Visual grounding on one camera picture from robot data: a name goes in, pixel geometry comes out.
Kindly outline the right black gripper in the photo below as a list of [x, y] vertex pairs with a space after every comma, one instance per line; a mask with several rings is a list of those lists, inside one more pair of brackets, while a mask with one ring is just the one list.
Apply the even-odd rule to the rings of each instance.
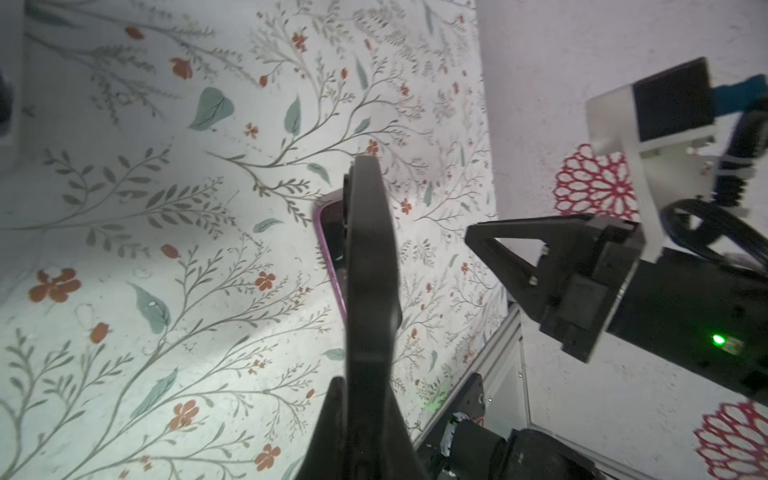
[[[532, 264], [503, 239], [537, 240], [547, 253]], [[587, 363], [635, 273], [645, 238], [637, 222], [576, 214], [476, 223], [465, 243], [542, 333]]]

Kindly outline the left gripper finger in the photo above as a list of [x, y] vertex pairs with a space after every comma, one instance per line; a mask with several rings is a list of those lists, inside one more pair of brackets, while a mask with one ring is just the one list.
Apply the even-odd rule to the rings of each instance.
[[296, 476], [424, 479], [390, 383], [402, 310], [394, 227], [376, 158], [354, 160], [344, 212], [346, 372], [329, 383]]

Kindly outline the black phone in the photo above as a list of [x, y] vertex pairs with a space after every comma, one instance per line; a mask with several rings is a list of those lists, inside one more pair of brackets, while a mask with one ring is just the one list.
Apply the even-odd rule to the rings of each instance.
[[313, 225], [318, 237], [323, 263], [344, 324], [347, 323], [344, 199], [341, 189], [319, 198], [313, 210]]

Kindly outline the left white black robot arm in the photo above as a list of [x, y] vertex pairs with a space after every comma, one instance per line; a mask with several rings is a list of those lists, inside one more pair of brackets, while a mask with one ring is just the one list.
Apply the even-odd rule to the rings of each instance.
[[358, 156], [343, 188], [346, 373], [331, 380], [299, 479], [601, 479], [597, 465], [530, 429], [504, 438], [471, 417], [446, 427], [450, 452], [426, 466], [391, 389], [402, 321], [396, 239], [378, 160]]

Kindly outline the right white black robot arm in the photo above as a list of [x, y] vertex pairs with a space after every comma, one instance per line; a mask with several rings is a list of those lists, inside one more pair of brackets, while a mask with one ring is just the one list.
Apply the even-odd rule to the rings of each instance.
[[611, 334], [766, 402], [764, 274], [676, 249], [644, 261], [641, 225], [605, 215], [482, 222], [465, 241], [570, 356]]

